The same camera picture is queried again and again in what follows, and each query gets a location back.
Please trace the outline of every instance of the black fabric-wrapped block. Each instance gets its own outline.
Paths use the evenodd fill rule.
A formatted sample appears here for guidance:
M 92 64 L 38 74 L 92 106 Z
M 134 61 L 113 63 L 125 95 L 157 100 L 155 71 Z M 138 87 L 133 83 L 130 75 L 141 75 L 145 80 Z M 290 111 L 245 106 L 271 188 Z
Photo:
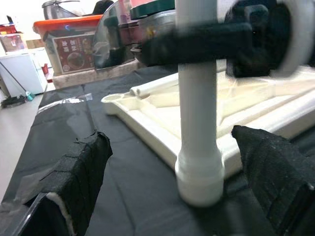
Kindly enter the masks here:
M 51 173 L 40 181 L 40 192 L 47 193 L 47 198 L 59 205 L 70 234 L 85 234 L 111 155 L 109 139 L 95 132 L 73 143 Z
M 243 170 L 279 235 L 315 235 L 315 156 L 264 130 L 235 126 Z

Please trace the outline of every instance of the floor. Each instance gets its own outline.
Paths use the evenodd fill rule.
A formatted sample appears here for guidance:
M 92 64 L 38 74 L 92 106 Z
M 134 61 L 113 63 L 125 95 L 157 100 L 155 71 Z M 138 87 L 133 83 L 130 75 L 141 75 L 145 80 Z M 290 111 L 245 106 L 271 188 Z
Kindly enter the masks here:
M 0 202 L 19 160 L 43 95 L 14 108 L 0 108 Z

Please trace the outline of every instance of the white plastic tray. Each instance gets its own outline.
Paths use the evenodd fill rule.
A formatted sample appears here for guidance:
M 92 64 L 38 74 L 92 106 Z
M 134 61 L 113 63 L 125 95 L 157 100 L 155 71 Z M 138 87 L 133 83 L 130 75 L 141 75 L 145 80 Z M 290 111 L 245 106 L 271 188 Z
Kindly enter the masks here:
M 222 152 L 225 177 L 242 165 L 230 132 L 246 125 L 292 138 L 314 124 L 315 74 L 304 69 L 291 79 L 234 80 L 218 73 L 217 144 Z M 178 74 L 142 86 L 129 93 L 102 99 L 106 112 L 117 115 L 174 169 L 181 149 Z

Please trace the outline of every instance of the clear plastic sheet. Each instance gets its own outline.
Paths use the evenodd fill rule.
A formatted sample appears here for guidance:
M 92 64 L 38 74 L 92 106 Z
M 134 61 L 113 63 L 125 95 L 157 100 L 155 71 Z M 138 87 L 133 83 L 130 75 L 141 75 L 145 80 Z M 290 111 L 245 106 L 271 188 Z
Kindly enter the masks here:
M 80 102 L 87 102 L 90 100 L 93 100 L 93 96 L 91 93 L 87 93 L 87 94 L 80 95 L 77 97 L 64 98 L 62 100 L 52 102 L 46 106 L 39 108 L 37 114 L 40 114 L 40 113 L 46 111 L 47 109 L 50 109 L 50 108 L 57 106 L 57 105 L 60 105 L 60 104 L 66 104 L 66 103 L 75 104 L 75 103 L 80 103 Z

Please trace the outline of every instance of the black tablecloth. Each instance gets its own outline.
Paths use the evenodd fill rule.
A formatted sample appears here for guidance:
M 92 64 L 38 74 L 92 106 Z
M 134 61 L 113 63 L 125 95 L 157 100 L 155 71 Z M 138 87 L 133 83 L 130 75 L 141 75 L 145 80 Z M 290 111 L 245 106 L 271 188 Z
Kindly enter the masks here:
M 96 128 L 111 141 L 109 159 L 86 235 L 109 236 L 272 236 L 273 229 L 242 173 L 224 184 L 224 196 L 210 208 L 193 208 L 179 197 L 173 171 L 117 117 L 108 116 L 100 100 L 176 72 L 148 67 L 127 76 L 64 88 L 44 94 L 40 107 L 92 93 L 93 100 L 60 104 L 38 114 L 0 208 L 0 234 L 10 232 L 26 212 L 19 190 L 25 176 L 52 167 L 76 138 Z M 293 140 L 306 153 L 315 146 L 310 129 Z

